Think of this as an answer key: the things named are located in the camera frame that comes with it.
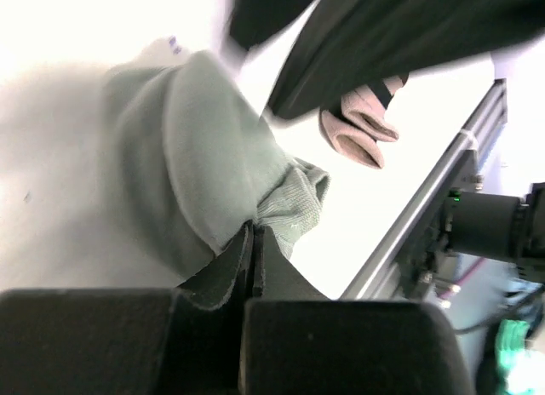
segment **black cylinder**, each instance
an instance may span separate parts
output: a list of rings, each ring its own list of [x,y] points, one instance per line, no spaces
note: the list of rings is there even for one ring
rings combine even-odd
[[[502,195],[463,192],[450,198],[450,247],[468,255],[513,259],[511,234],[519,206],[519,198]]]

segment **black object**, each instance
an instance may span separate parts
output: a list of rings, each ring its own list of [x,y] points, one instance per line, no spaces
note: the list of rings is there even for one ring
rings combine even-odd
[[[228,35],[242,49],[264,43],[293,22],[313,0],[234,0]]]
[[[520,278],[545,282],[545,183],[525,200],[451,193],[445,203],[448,249],[514,263]]]
[[[320,0],[269,98],[284,120],[329,109],[350,90],[524,42],[545,0]]]
[[[0,393],[473,393],[439,309],[313,301],[272,242],[248,224],[178,289],[0,296]]]

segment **black cable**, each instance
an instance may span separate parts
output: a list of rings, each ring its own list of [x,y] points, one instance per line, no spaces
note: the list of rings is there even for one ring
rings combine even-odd
[[[543,293],[545,293],[545,284],[542,284],[538,289],[529,293],[524,299],[516,304],[513,304],[512,306],[509,306],[504,311],[499,312],[498,314],[495,314],[494,316],[491,316],[481,321],[480,323],[472,325],[471,327],[466,327],[465,329],[456,329],[455,333],[456,335],[465,335],[473,333],[474,331],[477,331],[479,329],[488,328],[496,323],[500,323],[504,318],[513,316],[522,307],[531,304],[535,300],[541,299]]]

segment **pink cable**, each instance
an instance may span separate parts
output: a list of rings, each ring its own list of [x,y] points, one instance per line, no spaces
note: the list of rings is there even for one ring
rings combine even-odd
[[[458,286],[462,287],[463,284],[465,284],[474,274],[476,271],[478,271],[478,269],[483,266],[483,264],[485,263],[486,261],[486,258],[485,257],[479,257],[467,270],[465,273],[463,273],[463,275],[458,279],[456,280],[455,282],[453,282],[453,284],[457,284]],[[450,290],[447,290],[445,292],[443,292],[441,295],[439,295],[439,298],[440,299],[443,299],[443,300],[448,300],[450,299],[452,296],[454,295],[454,292],[450,291]]]

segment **green-gray cloth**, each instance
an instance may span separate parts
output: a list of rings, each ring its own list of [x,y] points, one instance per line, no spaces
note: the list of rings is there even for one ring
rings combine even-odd
[[[182,277],[247,220],[270,226],[286,258],[318,224],[329,176],[287,155],[205,52],[177,67],[117,67],[103,99],[109,208]]]

